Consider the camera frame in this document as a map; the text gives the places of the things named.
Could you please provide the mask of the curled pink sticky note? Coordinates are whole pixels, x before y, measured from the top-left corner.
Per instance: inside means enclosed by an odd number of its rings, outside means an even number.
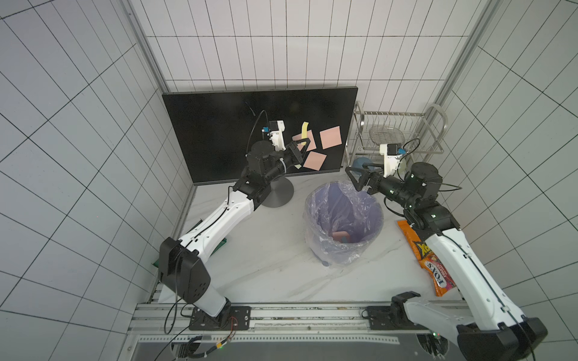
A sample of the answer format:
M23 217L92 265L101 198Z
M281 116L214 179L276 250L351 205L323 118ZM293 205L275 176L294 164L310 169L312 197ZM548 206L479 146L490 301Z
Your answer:
M301 134L298 134L298 135L294 135L294 136L292 137L292 140L298 142L299 140L301 140L301 138L302 138L302 135L301 135ZM314 139L314 135L313 135L313 133L312 133L311 130L309 130L309 131L307 132L307 138L309 139L309 145L308 145L308 147L307 147L307 151L315 150L317 146L316 146L316 142L315 142L315 139ZM299 143L299 144L297 145L298 150L301 151L305 145L306 145L305 142Z

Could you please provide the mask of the yellow sticky strip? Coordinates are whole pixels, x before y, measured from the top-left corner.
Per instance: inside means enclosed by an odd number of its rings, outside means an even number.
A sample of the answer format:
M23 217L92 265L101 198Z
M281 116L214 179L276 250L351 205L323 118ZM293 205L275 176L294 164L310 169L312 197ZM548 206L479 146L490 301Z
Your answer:
M308 138L308 127L309 127L309 123L308 123L308 122L303 122L302 128L301 128L301 138L302 138L302 139L307 139L307 138Z

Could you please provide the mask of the large pink sticky note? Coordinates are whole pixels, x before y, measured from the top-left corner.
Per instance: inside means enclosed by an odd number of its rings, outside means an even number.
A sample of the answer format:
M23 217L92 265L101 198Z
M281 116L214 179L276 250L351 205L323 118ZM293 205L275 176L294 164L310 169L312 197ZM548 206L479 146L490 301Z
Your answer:
M325 129L319 133L322 142L322 149L340 146L343 143L340 126Z

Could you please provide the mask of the small pink sticky note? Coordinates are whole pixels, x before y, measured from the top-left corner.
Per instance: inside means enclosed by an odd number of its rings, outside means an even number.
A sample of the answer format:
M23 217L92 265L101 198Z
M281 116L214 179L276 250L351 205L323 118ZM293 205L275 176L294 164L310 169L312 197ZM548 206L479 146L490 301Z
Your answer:
M351 236L346 231L337 231L332 234L333 240L342 244L349 244L351 242Z

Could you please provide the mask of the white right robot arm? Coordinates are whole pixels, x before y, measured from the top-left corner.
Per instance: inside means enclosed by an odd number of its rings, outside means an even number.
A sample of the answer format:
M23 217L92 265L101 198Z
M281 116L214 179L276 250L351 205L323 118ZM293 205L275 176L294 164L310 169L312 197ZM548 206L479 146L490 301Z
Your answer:
M455 344L467 360L522 360L534 356L548 331L528 317L499 287L467 242L452 213L438 201L443 179L437 168L416 162L400 180L377 171L346 168L357 191L380 193L403 208L403 216L441 261L468 305L460 315L435 305L416 292L394 296L389 321L397 329L422 326Z

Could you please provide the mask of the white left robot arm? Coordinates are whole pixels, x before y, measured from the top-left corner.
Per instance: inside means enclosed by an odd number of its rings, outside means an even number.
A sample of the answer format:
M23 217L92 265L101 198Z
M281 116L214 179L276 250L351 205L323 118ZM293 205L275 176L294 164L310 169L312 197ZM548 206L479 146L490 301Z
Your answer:
M230 231L264 203L272 182L304 164L309 143L304 138L283 149L272 141L253 144L246 156L247 166L223 203L189 233L177 240L168 238L160 246L161 283L214 320L226 320L230 301L211 285L206 263Z

